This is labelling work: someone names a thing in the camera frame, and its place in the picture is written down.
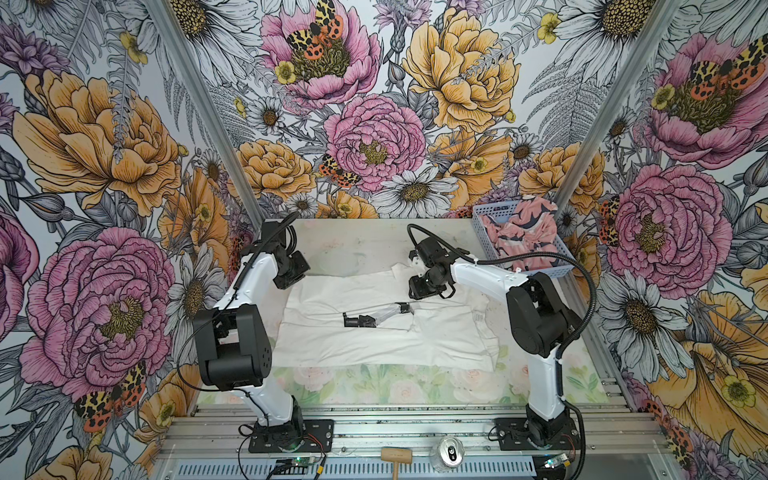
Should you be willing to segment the white printed t-shirt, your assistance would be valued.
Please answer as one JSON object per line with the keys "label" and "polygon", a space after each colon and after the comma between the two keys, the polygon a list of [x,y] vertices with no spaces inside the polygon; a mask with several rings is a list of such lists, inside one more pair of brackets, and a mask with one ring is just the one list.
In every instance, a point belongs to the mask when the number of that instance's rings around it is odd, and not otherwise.
{"label": "white printed t-shirt", "polygon": [[498,337],[488,327],[487,298],[455,294],[413,300],[416,269],[350,277],[311,276],[288,297],[273,349],[277,367],[415,365],[492,371]]}

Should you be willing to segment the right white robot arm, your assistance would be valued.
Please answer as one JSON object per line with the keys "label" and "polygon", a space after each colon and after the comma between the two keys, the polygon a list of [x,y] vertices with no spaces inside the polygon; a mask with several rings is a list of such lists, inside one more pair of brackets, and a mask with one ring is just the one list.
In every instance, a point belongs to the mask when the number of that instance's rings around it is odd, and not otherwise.
{"label": "right white robot arm", "polygon": [[417,243],[409,259],[426,268],[409,280],[409,297],[413,300],[448,298],[461,285],[506,306],[512,337],[527,355],[528,441],[539,448],[549,447],[570,431],[562,350],[581,320],[561,300],[552,279],[544,273],[514,273],[485,265],[461,251],[448,250],[432,237]]}

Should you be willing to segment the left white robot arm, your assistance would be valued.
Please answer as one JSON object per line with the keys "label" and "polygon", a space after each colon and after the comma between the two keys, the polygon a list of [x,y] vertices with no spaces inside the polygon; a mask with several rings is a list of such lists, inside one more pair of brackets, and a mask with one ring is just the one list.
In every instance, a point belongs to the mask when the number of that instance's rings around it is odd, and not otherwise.
{"label": "left white robot arm", "polygon": [[302,441],[306,427],[295,398],[270,377],[273,350],[259,305],[272,287],[286,290],[309,270],[297,249],[298,217],[262,225],[224,296],[196,314],[192,334],[203,384],[238,396],[256,415],[253,432],[285,448]]}

